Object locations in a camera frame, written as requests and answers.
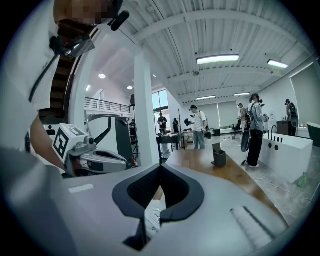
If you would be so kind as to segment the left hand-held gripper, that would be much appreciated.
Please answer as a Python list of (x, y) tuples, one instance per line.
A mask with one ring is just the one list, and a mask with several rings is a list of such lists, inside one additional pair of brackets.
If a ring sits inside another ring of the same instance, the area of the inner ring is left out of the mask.
[(128, 169), (128, 161), (124, 157), (99, 149), (90, 134), (73, 124), (49, 124), (44, 127), (52, 139), (54, 152), (63, 162), (66, 176), (103, 175)]

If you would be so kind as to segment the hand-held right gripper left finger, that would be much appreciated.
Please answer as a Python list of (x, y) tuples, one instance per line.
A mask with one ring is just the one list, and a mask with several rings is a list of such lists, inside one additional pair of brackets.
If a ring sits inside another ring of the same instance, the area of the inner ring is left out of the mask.
[(147, 242), (145, 210), (160, 185), (160, 165), (63, 180), (95, 241), (111, 256), (160, 256), (161, 234)]

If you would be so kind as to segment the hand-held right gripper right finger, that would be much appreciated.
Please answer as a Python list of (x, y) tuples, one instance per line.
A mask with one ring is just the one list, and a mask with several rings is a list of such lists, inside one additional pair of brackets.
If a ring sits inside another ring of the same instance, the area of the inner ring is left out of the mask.
[(204, 199), (187, 219), (164, 223), (146, 246), (146, 255), (266, 256), (288, 228), (281, 216), (230, 181), (169, 167), (197, 181)]

